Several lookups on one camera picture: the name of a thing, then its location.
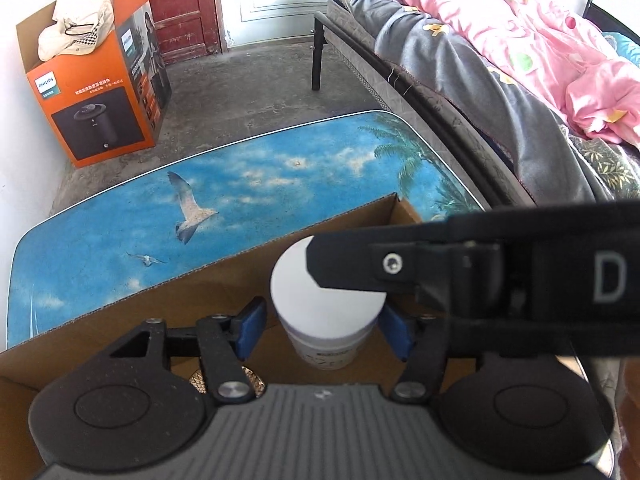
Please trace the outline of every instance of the metal screw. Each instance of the metal screw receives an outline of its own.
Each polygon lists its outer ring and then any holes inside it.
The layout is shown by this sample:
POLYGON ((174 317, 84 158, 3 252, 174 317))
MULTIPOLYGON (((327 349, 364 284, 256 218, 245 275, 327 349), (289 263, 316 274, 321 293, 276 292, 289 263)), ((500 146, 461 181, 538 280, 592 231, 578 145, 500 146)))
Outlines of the metal screw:
POLYGON ((225 399, 239 399, 249 393, 249 386, 240 381, 227 381, 220 384, 218 393, 225 399))
POLYGON ((389 253, 382 260, 382 268, 387 274, 397 274, 402 270, 402 256, 396 253, 389 253))
POLYGON ((424 384, 407 381, 396 384, 394 392, 401 399, 420 399, 427 393, 427 389, 424 384))

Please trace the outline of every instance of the blue sky print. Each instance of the blue sky print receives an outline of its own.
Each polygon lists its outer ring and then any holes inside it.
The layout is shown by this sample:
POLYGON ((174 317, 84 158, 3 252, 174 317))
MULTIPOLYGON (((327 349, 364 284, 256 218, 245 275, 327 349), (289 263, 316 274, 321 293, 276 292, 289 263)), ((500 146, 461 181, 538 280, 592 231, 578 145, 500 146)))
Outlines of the blue sky print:
POLYGON ((288 128, 129 180, 24 235, 12 267, 8 346, 392 192, 425 221, 480 209, 386 112, 288 128))

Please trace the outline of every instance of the white cup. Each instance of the white cup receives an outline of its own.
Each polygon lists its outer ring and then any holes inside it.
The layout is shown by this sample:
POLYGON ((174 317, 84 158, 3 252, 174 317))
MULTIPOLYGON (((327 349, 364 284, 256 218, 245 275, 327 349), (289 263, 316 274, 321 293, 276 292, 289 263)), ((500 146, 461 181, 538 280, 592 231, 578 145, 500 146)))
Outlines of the white cup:
POLYGON ((277 261, 271 299, 298 355, 316 368, 337 370, 356 357, 386 294, 318 286, 306 270, 312 238, 296 242, 277 261))

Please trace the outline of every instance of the white cloud print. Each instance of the white cloud print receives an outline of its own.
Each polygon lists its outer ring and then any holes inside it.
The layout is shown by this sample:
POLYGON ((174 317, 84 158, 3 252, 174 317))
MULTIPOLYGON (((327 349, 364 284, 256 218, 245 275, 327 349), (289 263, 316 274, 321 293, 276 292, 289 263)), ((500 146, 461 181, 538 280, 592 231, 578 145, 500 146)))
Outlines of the white cloud print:
POLYGON ((258 187, 262 185, 262 179, 264 178, 264 171, 261 170, 249 170, 242 174, 242 177, 247 179, 247 184, 251 187, 258 187))
POLYGON ((344 148, 335 154, 335 161, 351 168, 354 176, 362 176, 362 170, 367 162, 376 156, 370 148, 344 148))
POLYGON ((238 198, 238 202, 241 202, 243 204, 273 204, 275 202, 275 199, 271 196, 241 196, 238 198))
POLYGON ((304 156, 292 156, 284 161, 284 165, 292 170, 308 170, 315 164, 304 156))
POLYGON ((38 296, 35 303, 43 308, 52 309, 58 309, 65 305, 64 301, 60 300, 60 298, 54 296, 53 294, 43 294, 41 296, 38 296))
POLYGON ((139 278, 129 278, 127 280, 127 288, 129 290, 133 290, 134 292, 138 292, 139 290, 142 290, 144 286, 142 285, 142 283, 140 283, 139 278))
POLYGON ((299 178, 282 178, 275 177, 267 180, 267 186, 297 186, 301 184, 302 181, 299 178))

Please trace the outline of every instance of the pillow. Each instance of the pillow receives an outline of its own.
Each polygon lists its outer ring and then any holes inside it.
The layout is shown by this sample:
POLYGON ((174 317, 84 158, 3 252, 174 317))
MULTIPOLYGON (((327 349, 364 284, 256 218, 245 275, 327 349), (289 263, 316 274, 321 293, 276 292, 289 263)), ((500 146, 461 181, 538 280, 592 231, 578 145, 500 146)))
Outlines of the pillow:
POLYGON ((619 56, 628 59, 634 65, 640 67, 640 45, 635 44, 628 37, 619 32, 603 32, 604 39, 616 49, 619 56))

